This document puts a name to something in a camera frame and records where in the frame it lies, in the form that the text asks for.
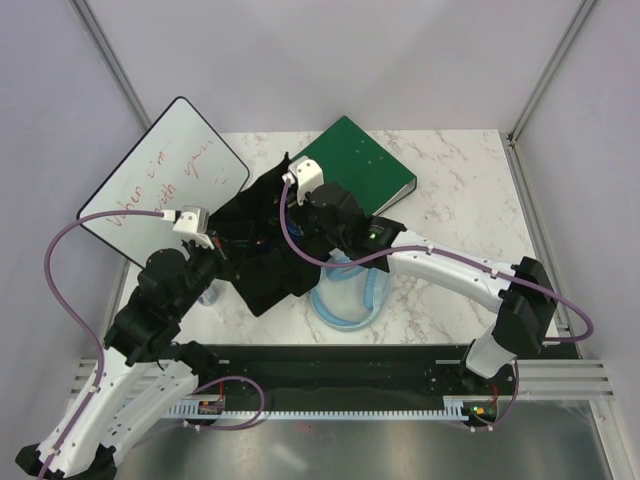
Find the water bottle near left arm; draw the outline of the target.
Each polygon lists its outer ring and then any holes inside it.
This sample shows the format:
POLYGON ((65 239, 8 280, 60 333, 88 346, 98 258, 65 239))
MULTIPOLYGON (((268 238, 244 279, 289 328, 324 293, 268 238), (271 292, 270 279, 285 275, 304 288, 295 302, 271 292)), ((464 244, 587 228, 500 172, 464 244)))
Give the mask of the water bottle near left arm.
POLYGON ((198 302, 205 306, 212 306, 218 299, 218 292, 214 286, 207 288, 199 297, 198 302))

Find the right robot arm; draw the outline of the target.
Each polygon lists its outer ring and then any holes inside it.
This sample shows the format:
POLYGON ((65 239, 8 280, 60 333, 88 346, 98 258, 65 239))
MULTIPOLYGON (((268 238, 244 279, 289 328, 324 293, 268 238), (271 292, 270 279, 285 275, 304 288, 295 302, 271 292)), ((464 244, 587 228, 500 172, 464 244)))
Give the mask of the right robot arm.
POLYGON ((538 260, 524 256, 517 264, 485 261, 433 245, 404 225, 379 216, 367 216, 344 192, 348 207, 337 204, 316 208, 320 187, 306 201, 287 200, 289 185, 280 195, 279 221, 290 249, 309 265, 328 269, 362 267, 407 275, 432 282, 463 295, 497 315, 491 328, 474 340, 458 368, 458 381, 477 394, 489 387, 499 369, 517 358, 537 356, 555 314, 558 296, 538 260), (319 260, 294 241, 287 226, 287 212, 300 211, 309 220, 327 220, 327 233, 336 235, 337 221, 350 214, 356 242, 343 247, 356 258, 346 263, 319 260))

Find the water bottle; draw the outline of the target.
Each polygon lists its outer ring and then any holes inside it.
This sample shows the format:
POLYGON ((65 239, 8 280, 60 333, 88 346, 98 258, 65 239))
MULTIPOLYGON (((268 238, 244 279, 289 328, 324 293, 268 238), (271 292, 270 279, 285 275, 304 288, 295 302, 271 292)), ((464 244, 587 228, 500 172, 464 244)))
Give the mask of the water bottle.
POLYGON ((296 239, 303 238, 304 232, 295 223, 288 222, 286 224, 288 233, 296 239))

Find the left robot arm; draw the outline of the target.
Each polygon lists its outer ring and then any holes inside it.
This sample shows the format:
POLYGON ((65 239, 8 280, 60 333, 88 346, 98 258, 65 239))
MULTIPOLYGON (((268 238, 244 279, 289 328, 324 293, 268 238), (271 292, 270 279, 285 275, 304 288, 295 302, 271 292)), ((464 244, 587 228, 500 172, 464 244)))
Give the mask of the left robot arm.
POLYGON ((144 434, 182 398, 219 382, 218 360, 191 341, 136 399, 125 399, 170 349, 180 322, 229 262, 217 250, 187 243, 188 252, 155 252, 116 314, 98 363, 80 396, 43 441, 23 447, 17 465, 37 479, 111 479, 144 434))

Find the black canvas bag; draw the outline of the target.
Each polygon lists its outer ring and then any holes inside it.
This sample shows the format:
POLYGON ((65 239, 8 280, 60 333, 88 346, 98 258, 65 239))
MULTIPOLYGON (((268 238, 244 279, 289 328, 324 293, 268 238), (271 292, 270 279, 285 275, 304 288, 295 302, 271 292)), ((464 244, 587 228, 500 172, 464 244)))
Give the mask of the black canvas bag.
POLYGON ((272 216, 280 219, 282 175, 290 163, 285 154, 248 189, 215 211, 208 222, 230 261, 217 279, 230 283, 256 317, 290 295, 305 295, 320 279, 320 268, 291 250, 280 223, 269 224, 272 216))

